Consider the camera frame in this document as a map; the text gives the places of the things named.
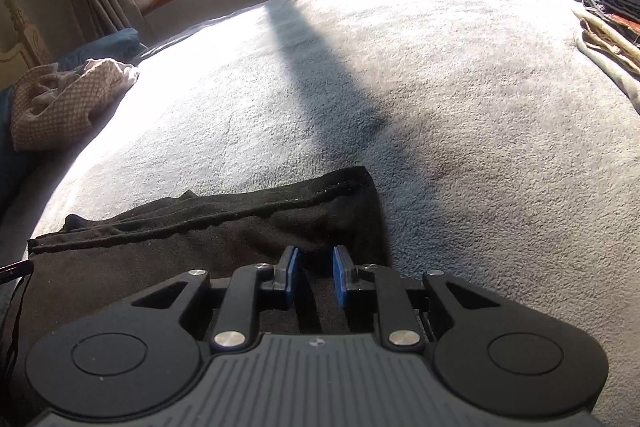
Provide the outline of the black smile sweatshirt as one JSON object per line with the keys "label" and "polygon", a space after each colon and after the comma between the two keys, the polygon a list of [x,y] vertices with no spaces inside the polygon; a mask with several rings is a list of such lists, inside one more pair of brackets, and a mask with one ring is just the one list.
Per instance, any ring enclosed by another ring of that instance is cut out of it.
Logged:
{"label": "black smile sweatshirt", "polygon": [[60,231],[29,239],[35,273],[2,313],[1,347],[20,328],[18,353],[35,340],[190,269],[228,277],[255,262],[275,262],[285,247],[314,289],[330,292],[332,249],[347,248],[357,265],[390,264],[378,192],[363,167],[252,193],[198,196],[186,192],[90,221],[66,217]]}

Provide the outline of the grey fleece bed blanket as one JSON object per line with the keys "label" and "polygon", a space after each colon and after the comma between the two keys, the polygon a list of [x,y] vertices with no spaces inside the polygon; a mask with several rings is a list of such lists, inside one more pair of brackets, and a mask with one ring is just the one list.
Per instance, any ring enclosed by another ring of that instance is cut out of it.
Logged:
{"label": "grey fleece bed blanket", "polygon": [[639,117],[572,0],[270,0],[144,60],[22,243],[69,215],[363,167],[390,262],[597,338],[596,408],[639,421]]}

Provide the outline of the beige checked cloth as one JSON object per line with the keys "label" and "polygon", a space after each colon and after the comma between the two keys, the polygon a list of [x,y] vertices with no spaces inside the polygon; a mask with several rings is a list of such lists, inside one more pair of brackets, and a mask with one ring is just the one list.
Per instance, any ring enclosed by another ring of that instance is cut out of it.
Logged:
{"label": "beige checked cloth", "polygon": [[89,58],[66,72],[56,63],[29,69],[12,87],[14,150],[61,150],[76,143],[138,77],[137,67],[111,57]]}

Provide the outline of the cream carved headboard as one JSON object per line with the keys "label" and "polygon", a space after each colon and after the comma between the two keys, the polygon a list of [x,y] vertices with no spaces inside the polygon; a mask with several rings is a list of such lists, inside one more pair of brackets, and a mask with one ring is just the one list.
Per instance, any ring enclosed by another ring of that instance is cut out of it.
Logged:
{"label": "cream carved headboard", "polygon": [[25,72],[43,64],[50,64],[53,57],[38,27],[32,23],[18,0],[3,0],[17,34],[17,42],[11,49],[1,52],[0,88],[13,86]]}

